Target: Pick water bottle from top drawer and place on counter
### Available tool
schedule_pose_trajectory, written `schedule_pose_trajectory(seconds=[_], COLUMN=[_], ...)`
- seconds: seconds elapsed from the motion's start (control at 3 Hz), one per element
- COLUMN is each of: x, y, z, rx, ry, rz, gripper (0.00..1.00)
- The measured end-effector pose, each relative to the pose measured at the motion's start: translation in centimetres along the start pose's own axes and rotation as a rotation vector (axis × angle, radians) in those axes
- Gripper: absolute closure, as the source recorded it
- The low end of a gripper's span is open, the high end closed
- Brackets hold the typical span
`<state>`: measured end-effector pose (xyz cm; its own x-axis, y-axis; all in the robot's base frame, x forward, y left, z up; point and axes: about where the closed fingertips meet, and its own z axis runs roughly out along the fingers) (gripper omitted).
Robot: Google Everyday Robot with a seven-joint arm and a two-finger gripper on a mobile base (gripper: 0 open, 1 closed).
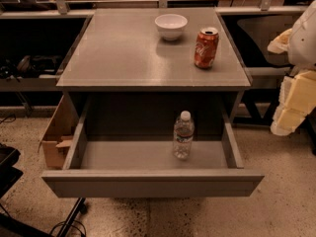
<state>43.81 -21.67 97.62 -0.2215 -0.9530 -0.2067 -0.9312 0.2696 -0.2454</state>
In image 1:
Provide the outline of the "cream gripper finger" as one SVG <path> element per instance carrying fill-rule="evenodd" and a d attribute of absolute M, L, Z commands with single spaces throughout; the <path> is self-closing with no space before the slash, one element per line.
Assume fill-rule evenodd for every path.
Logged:
<path fill-rule="evenodd" d="M 287 52 L 291 32 L 292 29 L 288 29 L 274 38 L 268 45 L 268 51 L 276 54 Z"/>
<path fill-rule="evenodd" d="M 278 101 L 271 132 L 274 135 L 287 136 L 295 132 L 316 108 L 316 72 L 308 70 L 294 77 L 285 76 Z"/>

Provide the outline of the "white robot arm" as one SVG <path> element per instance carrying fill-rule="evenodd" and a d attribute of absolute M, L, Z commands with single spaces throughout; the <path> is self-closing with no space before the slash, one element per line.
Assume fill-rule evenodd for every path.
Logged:
<path fill-rule="evenodd" d="M 293 69 L 281 82 L 271 132 L 287 136 L 316 108 L 316 1 L 292 28 L 270 42 L 268 51 L 287 52 Z"/>

